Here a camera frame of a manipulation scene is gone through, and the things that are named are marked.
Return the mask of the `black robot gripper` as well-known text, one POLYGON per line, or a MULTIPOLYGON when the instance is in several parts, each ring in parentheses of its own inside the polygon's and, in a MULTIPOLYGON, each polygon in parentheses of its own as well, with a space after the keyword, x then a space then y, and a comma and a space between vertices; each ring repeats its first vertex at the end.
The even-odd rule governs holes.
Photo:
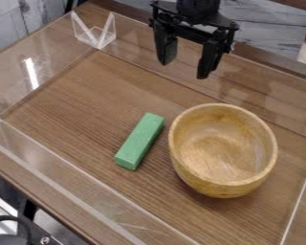
POLYGON ((177 55, 177 36, 203 43, 197 79, 216 70, 224 51, 231 52, 239 25, 220 14, 221 0, 153 0, 151 27, 155 30, 157 58, 163 65, 177 55))

